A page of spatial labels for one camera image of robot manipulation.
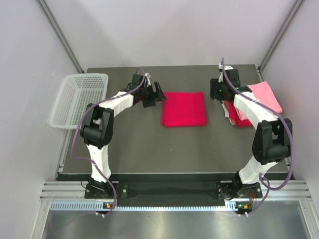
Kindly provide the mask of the crimson red t shirt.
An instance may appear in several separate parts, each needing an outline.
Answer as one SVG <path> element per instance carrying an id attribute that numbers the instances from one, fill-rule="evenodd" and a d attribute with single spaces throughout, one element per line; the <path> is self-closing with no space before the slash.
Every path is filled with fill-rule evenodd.
<path id="1" fill-rule="evenodd" d="M 161 124 L 164 127 L 206 126 L 203 92 L 165 92 Z"/>

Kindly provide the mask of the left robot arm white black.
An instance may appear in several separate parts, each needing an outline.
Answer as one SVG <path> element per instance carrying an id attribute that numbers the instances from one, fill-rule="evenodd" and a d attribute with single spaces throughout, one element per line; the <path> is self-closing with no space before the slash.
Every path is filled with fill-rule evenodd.
<path id="1" fill-rule="evenodd" d="M 166 101 L 159 82 L 150 82 L 148 73 L 135 73 L 132 81 L 113 97 L 98 104 L 89 104 L 80 127 L 80 136 L 86 144 L 92 165 L 91 179 L 86 186 L 86 199 L 106 199 L 115 195 L 110 181 L 108 146 L 113 138 L 114 119 L 124 110 L 141 102 L 143 107 L 153 107 Z"/>

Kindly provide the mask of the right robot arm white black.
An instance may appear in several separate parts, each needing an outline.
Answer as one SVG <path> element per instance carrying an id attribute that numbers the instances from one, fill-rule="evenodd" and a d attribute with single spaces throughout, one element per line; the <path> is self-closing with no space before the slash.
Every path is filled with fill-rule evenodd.
<path id="1" fill-rule="evenodd" d="M 231 186 L 220 195 L 246 197 L 259 187 L 260 176 L 292 155 L 292 122 L 262 104 L 248 86 L 242 86 L 239 72 L 231 66 L 218 66 L 219 78 L 210 80 L 210 98 L 229 101 L 239 109 L 255 129 L 252 157 L 236 172 Z"/>

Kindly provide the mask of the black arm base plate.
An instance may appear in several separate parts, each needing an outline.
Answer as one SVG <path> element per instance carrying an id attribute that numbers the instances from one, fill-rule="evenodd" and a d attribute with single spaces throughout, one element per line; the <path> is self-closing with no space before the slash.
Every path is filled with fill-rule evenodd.
<path id="1" fill-rule="evenodd" d="M 122 201 L 147 198 L 155 202 L 177 196 L 212 200 L 259 199 L 262 192 L 259 183 L 242 183 L 237 173 L 113 174 L 106 183 L 88 181 L 86 199 L 107 199 L 114 195 Z"/>

